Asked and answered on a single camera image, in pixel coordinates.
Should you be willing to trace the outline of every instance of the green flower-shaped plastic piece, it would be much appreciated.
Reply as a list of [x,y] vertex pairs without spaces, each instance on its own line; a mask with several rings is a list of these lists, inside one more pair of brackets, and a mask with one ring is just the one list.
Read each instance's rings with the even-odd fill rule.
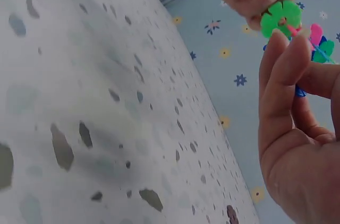
[[280,20],[285,19],[286,24],[298,28],[301,23],[301,9],[298,5],[290,0],[282,3],[277,2],[268,9],[269,13],[265,13],[261,19],[261,32],[264,37],[269,38],[273,29],[279,29],[287,37],[292,34],[285,25],[280,25]]
[[[324,51],[324,53],[326,54],[327,57],[330,57],[333,53],[333,50],[334,50],[334,42],[333,41],[325,41],[323,42],[319,48],[320,50]],[[328,60],[326,60],[324,58],[324,56],[317,50],[314,54],[314,57],[313,57],[313,61],[314,62],[318,62],[318,63],[324,63]]]

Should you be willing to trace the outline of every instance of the plastic toy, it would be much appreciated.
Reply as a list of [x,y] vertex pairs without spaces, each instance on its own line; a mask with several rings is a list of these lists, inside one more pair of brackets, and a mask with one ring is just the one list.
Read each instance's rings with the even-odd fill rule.
[[[270,38],[273,29],[279,29],[289,40],[295,37],[302,29],[301,27],[301,9],[294,2],[285,0],[282,3],[277,2],[268,9],[261,19],[261,32],[264,37]],[[335,64],[331,55],[334,50],[334,42],[327,40],[323,36],[322,27],[318,24],[312,24],[310,27],[311,35],[309,41],[311,43],[312,61],[318,63],[330,62]],[[295,86],[295,95],[305,97],[306,93]]]

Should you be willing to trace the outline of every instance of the fingernail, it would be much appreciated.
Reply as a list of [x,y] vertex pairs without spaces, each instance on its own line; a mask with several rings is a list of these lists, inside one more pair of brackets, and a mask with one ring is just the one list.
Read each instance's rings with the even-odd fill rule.
[[296,36],[304,36],[306,38],[309,38],[310,37],[310,34],[311,34],[311,31],[310,29],[308,28],[302,28]]
[[281,33],[281,30],[279,30],[278,28],[273,29],[271,32],[271,34],[277,34],[277,33]]

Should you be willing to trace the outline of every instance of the blue star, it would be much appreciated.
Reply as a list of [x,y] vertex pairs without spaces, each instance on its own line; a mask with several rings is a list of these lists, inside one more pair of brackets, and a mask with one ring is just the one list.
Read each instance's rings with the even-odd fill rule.
[[304,9],[304,4],[302,4],[301,2],[298,2],[297,5],[298,5],[301,9]]
[[241,75],[237,75],[236,76],[236,80],[234,80],[234,82],[236,82],[236,86],[244,86],[244,84],[247,82],[247,77],[243,76],[243,74]]
[[193,51],[190,52],[190,56],[192,58],[192,60],[194,60],[196,58],[196,53],[194,53]]

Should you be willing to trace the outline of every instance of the pink plastic piece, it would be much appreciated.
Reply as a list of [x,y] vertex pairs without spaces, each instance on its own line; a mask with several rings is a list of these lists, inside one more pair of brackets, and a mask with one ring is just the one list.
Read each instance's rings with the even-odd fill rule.
[[310,31],[311,31],[310,38],[312,44],[318,46],[323,34],[322,27],[314,23],[312,24],[312,26],[310,26]]
[[[302,28],[298,28],[298,29],[295,29],[294,27],[290,26],[290,25],[286,25],[286,27],[288,28],[288,30],[292,33],[292,37],[295,37],[297,35],[297,33],[302,29]],[[315,30],[315,35],[314,35],[314,41],[317,40],[317,38],[319,37],[319,33],[320,33],[320,30],[321,30],[321,37],[322,37],[322,28],[317,25],[317,24],[313,24],[311,26],[311,36],[313,36],[313,29]],[[314,46],[312,44],[312,41],[310,40],[310,48],[311,50],[314,50]]]

